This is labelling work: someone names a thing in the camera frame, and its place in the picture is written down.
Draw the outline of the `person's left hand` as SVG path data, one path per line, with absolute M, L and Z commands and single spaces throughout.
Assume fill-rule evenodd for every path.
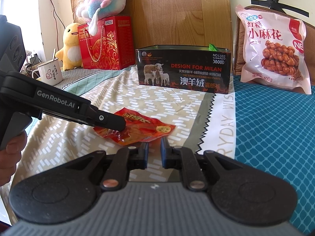
M 0 152 L 0 186 L 10 182 L 11 176 L 16 172 L 17 163 L 21 160 L 21 151 L 27 143 L 27 134 L 23 131 L 12 138 L 5 149 Z

